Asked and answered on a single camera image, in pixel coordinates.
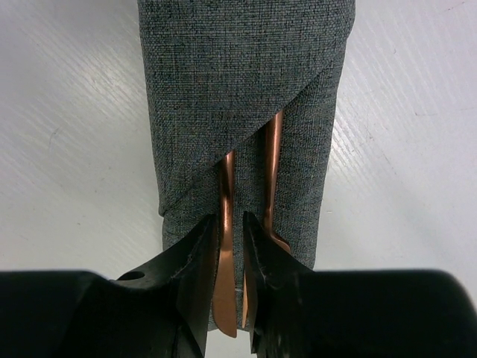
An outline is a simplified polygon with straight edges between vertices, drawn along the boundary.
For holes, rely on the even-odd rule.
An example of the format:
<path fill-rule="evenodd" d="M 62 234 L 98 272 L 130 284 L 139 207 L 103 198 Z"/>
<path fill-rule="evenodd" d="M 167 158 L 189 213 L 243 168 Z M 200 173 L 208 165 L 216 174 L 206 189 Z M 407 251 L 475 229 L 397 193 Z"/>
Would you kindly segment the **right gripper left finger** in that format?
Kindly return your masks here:
<path fill-rule="evenodd" d="M 3 357 L 203 357 L 216 218 L 109 280 L 91 271 L 1 273 Z"/>

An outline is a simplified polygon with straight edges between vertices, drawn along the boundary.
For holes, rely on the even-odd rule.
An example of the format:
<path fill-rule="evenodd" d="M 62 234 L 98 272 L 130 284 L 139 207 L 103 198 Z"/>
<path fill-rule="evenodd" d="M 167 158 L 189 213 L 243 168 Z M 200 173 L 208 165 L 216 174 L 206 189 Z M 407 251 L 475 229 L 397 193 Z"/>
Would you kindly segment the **copper knife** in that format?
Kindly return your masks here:
<path fill-rule="evenodd" d="M 231 338 L 237 337 L 236 282 L 233 261 L 235 155 L 235 152 L 231 151 L 219 163 L 220 251 L 212 297 L 212 315 L 215 324 L 224 335 Z"/>

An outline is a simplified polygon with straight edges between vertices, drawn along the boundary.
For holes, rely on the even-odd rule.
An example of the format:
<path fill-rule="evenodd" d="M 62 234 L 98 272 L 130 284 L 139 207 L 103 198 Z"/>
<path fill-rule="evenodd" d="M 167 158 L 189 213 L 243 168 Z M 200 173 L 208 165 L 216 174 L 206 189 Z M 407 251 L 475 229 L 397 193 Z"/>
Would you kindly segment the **copper fork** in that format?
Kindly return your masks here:
<path fill-rule="evenodd" d="M 263 228 L 268 234 L 268 237 L 290 254 L 290 245 L 279 234 L 274 232 L 273 227 L 283 116 L 284 111 L 281 110 L 275 114 L 274 117 L 265 125 L 265 208 L 262 217 L 262 223 Z"/>

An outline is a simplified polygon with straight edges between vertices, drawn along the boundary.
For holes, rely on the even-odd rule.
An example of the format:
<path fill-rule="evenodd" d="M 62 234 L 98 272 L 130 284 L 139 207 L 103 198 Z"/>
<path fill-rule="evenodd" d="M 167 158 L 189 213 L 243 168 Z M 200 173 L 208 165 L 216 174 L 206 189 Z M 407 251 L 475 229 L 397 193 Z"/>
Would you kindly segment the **grey cloth napkin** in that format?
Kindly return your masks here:
<path fill-rule="evenodd" d="M 265 125 L 284 111 L 274 232 L 315 264 L 338 85 L 354 1 L 139 1 L 139 33 L 169 248 L 220 216 L 219 163 L 235 152 L 237 331 L 247 324 L 243 224 L 262 223 Z"/>

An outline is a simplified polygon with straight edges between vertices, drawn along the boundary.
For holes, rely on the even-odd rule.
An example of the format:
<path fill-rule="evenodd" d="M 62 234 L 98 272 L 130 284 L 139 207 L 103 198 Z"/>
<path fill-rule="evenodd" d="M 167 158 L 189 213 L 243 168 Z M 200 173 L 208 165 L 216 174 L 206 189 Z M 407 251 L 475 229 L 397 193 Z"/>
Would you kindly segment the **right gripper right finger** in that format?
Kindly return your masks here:
<path fill-rule="evenodd" d="M 431 269 L 312 271 L 243 216 L 250 349 L 258 357 L 474 357 L 476 309 Z"/>

